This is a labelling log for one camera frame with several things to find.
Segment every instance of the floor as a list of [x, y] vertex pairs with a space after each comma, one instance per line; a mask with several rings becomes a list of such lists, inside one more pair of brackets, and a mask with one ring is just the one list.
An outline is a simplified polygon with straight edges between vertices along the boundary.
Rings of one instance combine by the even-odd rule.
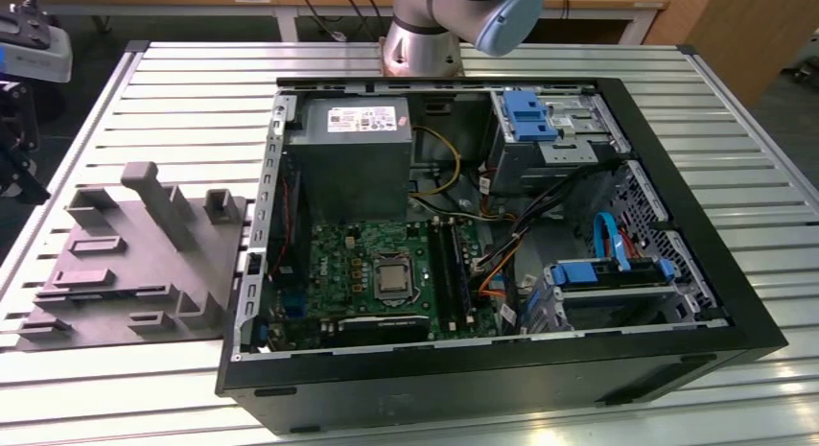
[[[277, 41], [275, 21], [267, 17], [117, 17], [113, 32], [101, 35], [87, 17], [63, 18], [75, 48], [75, 75], [59, 86], [35, 86], [42, 120], [42, 148], [34, 154], [39, 177], [49, 181], [61, 163], [86, 115], [106, 85], [110, 73], [129, 41], [135, 39], [167, 41]], [[330, 41], [318, 24], [302, 18], [302, 38]], [[343, 18], [333, 28], [351, 36], [353, 41], [369, 41], [357, 18]], [[370, 26], [381, 34], [379, 25]], [[789, 153], [806, 176], [819, 186], [819, 89], [794, 84], [788, 75], [780, 77], [761, 103], [753, 109], [764, 128]], [[15, 243], [31, 208], [14, 200], [0, 199], [0, 262]]]

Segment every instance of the metal work table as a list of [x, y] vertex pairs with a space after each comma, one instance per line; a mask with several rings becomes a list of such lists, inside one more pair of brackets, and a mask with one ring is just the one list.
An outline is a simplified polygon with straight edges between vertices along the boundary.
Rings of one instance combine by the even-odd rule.
[[[323, 434], [391, 444], [808, 444], [819, 437], [819, 198], [697, 56], [676, 47], [538, 46], [471, 76], [618, 77], [673, 154], [790, 346], [648, 405]], [[186, 196], [257, 195], [279, 77], [378, 76], [371, 44], [154, 43], [117, 66], [75, 145], [0, 270], [0, 329], [17, 329], [47, 280], [75, 188], [165, 164]], [[113, 192], [125, 198], [129, 191]], [[277, 438], [214, 395], [221, 341], [23, 354], [0, 337], [0, 444], [247, 444]]]

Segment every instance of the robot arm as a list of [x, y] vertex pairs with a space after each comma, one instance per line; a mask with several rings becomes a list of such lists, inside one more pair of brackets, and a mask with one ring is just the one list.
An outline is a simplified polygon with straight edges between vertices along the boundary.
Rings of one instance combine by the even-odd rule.
[[0, 11], [0, 74], [65, 83], [73, 77], [69, 34], [49, 25], [39, 0]]
[[545, 0], [394, 0], [385, 43], [389, 75], [446, 77], [462, 70], [458, 39], [491, 56], [521, 45]]
[[29, 154], [41, 145], [31, 88], [21, 78], [67, 82], [73, 74], [69, 34], [49, 25], [39, 0], [0, 11], [0, 198], [42, 204], [50, 197]]

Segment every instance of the blue plastic latch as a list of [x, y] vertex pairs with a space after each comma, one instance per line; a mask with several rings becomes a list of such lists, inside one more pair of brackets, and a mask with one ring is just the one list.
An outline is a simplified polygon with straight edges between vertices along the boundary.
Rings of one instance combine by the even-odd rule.
[[561, 264], [570, 283], [597, 283], [598, 274], [590, 262], [566, 262]]
[[664, 275], [666, 276], [666, 281], [672, 282], [678, 276], [678, 272], [676, 271], [676, 263], [664, 257], [657, 262], [657, 267], [661, 268], [661, 271], [664, 272]]
[[531, 91], [505, 91], [503, 104], [517, 141], [555, 141], [558, 130], [550, 122], [550, 108]]
[[551, 266], [551, 278], [554, 279], [555, 285], [566, 284], [566, 270], [563, 266]]
[[259, 326], [259, 340], [269, 340], [269, 327], [265, 324]]
[[543, 122], [547, 119], [547, 107], [531, 91], [505, 91], [503, 104], [514, 122]]
[[285, 293], [282, 294], [282, 307], [285, 308], [285, 315], [290, 318], [305, 317], [307, 308], [307, 299], [303, 293]]

